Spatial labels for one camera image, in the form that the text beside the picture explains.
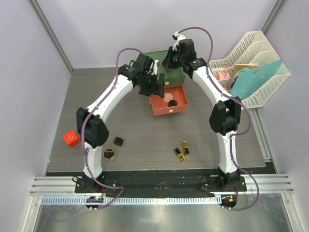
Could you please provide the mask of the gold round compact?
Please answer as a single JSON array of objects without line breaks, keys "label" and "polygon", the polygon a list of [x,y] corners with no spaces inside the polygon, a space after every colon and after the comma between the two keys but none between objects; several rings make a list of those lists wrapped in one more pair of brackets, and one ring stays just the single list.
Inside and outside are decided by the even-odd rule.
[{"label": "gold round compact", "polygon": [[102,155],[107,161],[113,161],[115,159],[115,152],[113,149],[106,149]]}]

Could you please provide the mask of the pink round compact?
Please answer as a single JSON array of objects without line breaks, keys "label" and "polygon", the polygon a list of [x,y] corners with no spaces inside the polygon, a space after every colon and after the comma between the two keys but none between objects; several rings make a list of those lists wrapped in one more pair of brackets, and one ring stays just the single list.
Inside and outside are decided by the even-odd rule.
[{"label": "pink round compact", "polygon": [[171,93],[165,93],[164,97],[163,97],[163,100],[165,102],[170,102],[170,101],[174,100],[174,97],[173,97],[173,95]]}]

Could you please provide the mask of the black square bottle cap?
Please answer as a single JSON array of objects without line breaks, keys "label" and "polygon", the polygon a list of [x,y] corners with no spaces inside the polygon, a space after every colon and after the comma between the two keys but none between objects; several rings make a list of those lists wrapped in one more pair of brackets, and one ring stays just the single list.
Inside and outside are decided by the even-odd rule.
[{"label": "black square bottle cap", "polygon": [[120,138],[120,137],[115,137],[113,143],[116,145],[116,146],[122,146],[123,145],[123,142],[124,142],[124,139]]}]

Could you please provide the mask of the green top drawer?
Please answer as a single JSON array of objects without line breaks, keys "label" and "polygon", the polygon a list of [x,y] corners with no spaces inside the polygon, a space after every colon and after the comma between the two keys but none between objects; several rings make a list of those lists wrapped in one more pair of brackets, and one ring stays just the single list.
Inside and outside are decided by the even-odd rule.
[{"label": "green top drawer", "polygon": [[164,87],[181,86],[184,84],[185,76],[165,77]]}]

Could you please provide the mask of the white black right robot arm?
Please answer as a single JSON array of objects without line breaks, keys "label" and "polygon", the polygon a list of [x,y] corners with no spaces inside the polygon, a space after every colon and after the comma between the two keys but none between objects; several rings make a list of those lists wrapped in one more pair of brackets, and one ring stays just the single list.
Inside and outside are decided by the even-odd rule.
[{"label": "white black right robot arm", "polygon": [[218,186],[224,191],[231,190],[240,181],[235,155],[236,140],[232,134],[237,132],[240,123],[241,106],[230,99],[231,95],[218,83],[206,61],[197,57],[192,39],[178,38],[169,47],[163,66],[169,69],[182,68],[212,103],[209,124],[219,144]]}]

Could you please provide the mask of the amber small jar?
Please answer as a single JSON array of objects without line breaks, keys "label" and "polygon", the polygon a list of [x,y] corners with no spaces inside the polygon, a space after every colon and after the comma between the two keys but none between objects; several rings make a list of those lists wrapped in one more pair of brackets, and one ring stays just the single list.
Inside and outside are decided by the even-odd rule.
[{"label": "amber small jar", "polygon": [[170,100],[170,101],[168,102],[168,107],[173,107],[173,106],[177,106],[177,105],[178,105],[178,103],[177,103],[176,100]]}]

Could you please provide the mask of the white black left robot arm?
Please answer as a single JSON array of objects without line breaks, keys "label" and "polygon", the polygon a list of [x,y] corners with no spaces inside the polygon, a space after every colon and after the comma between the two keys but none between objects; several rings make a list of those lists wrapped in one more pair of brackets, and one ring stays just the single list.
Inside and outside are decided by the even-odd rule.
[{"label": "white black left robot arm", "polygon": [[97,193],[102,189],[102,148],[109,137],[106,121],[120,100],[136,86],[141,95],[164,96],[164,74],[158,73],[159,66],[159,60],[139,54],[136,60],[118,68],[111,84],[92,104],[77,110],[77,131],[84,152],[83,174],[76,181],[78,192]]}]

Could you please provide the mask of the red drawer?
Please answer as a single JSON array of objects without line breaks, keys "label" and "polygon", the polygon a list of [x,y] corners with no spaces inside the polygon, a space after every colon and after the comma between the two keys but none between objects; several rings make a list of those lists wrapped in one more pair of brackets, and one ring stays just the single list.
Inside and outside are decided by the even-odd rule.
[{"label": "red drawer", "polygon": [[150,97],[154,116],[185,112],[189,108],[188,99],[183,85],[164,88],[165,96]]}]

